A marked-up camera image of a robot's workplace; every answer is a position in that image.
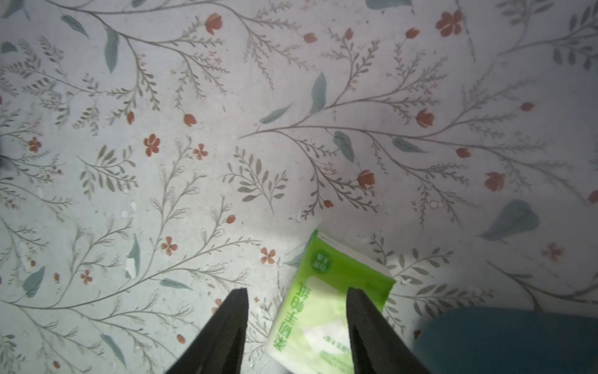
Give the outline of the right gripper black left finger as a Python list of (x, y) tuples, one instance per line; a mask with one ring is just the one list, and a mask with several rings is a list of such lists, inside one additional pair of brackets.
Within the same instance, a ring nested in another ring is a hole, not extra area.
[(167, 374), (241, 372), (248, 318), (247, 290), (236, 288)]

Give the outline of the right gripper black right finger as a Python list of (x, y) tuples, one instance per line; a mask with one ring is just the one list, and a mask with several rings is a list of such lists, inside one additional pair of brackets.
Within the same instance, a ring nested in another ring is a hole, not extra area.
[(348, 289), (346, 314), (356, 373), (429, 372), (364, 291)]

